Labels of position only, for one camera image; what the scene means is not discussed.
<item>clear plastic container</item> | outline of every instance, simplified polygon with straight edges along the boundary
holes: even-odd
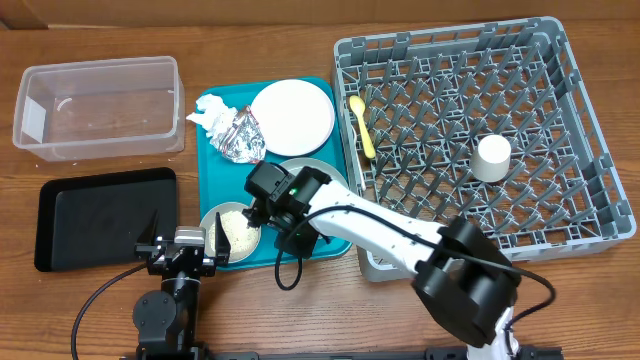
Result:
[[[184,87],[169,56],[34,66],[18,92],[13,144],[47,161],[184,149]]]

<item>black tray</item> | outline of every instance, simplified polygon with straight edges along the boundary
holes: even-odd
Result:
[[[156,211],[156,234],[173,238],[177,189],[169,168],[49,181],[40,190],[35,267],[59,271],[135,261],[134,244]]]

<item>teal tray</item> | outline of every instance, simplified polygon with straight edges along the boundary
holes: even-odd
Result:
[[[333,93],[329,84],[317,77],[307,77],[300,80],[308,81],[318,86],[324,91],[331,102]],[[213,94],[220,96],[225,105],[235,107],[240,110],[245,105],[250,105],[258,93],[274,83],[274,81],[249,83],[240,85],[220,86],[211,88],[202,95]],[[322,160],[327,164],[335,167],[344,177],[347,178],[347,171],[344,162],[344,154],[342,151],[342,141],[340,139],[340,129],[338,124],[338,116],[336,115],[336,124],[329,140],[312,154],[306,155],[318,160]],[[198,177],[200,183],[200,219],[216,205],[235,201],[249,205],[253,199],[251,195],[244,191],[244,183],[247,175],[253,169],[252,164],[235,164],[224,159],[220,153],[209,144],[206,132],[201,126],[197,127],[198,141]],[[290,158],[278,156],[267,152],[266,161],[281,163]],[[276,262],[277,249],[274,247],[277,232],[268,226],[262,227],[262,235],[260,243],[256,250],[246,259],[237,263],[229,264],[224,270],[241,270],[250,269],[261,266],[274,265]],[[312,259],[330,259],[344,255],[351,243],[342,239],[332,239],[329,244],[324,241],[318,241],[313,250]],[[285,255],[282,258],[283,263],[295,261],[292,256]]]

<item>aluminum foil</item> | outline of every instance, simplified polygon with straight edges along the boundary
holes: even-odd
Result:
[[[248,105],[230,122],[215,121],[209,133],[211,145],[235,163],[256,164],[264,160],[267,146]]]

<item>rice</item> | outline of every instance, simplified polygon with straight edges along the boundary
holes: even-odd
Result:
[[[260,229],[248,225],[247,218],[240,211],[229,211],[220,214],[220,222],[224,229],[229,243],[231,244],[231,254],[229,262],[236,262],[244,259],[253,252],[260,240]],[[216,223],[214,221],[208,231],[209,245],[215,254],[216,248]]]

